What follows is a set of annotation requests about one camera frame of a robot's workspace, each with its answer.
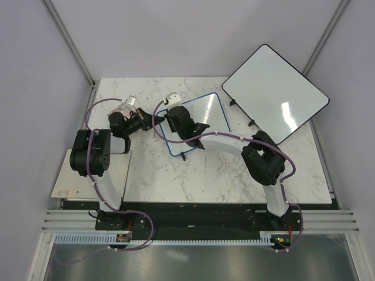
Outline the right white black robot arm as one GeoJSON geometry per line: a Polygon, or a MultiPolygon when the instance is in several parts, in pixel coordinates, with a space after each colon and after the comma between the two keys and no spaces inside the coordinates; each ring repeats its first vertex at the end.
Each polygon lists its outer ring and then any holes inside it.
{"type": "Polygon", "coordinates": [[[244,139],[213,131],[208,124],[195,122],[183,106],[168,109],[165,118],[171,131],[190,147],[240,155],[251,177],[263,186],[270,227],[279,231],[289,224],[289,205],[280,178],[285,171],[285,157],[267,133],[258,131],[251,139],[244,139]]]}

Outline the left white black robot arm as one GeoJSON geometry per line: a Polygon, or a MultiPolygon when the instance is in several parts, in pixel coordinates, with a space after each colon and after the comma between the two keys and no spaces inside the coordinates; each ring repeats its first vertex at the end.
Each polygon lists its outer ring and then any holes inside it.
{"type": "Polygon", "coordinates": [[[153,117],[137,108],[129,118],[115,111],[108,117],[108,129],[81,129],[77,132],[70,154],[70,167],[81,177],[85,177],[96,193],[100,210],[113,211],[108,223],[116,230],[128,225],[128,215],[120,211],[122,196],[116,191],[109,174],[112,155],[125,155],[130,152],[130,136],[139,130],[148,131],[153,125],[165,120],[162,116],[153,117]]]}

